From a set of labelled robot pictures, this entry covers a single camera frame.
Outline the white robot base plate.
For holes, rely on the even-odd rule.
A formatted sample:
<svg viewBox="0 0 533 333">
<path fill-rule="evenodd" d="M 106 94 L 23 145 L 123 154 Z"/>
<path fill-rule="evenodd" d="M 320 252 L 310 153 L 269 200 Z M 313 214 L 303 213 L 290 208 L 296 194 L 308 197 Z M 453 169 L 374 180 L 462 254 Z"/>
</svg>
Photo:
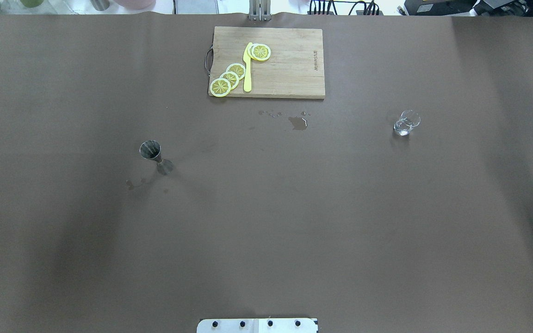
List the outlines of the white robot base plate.
<svg viewBox="0 0 533 333">
<path fill-rule="evenodd" d="M 199 321 L 197 333 L 318 333 L 313 318 L 235 318 Z"/>
</svg>

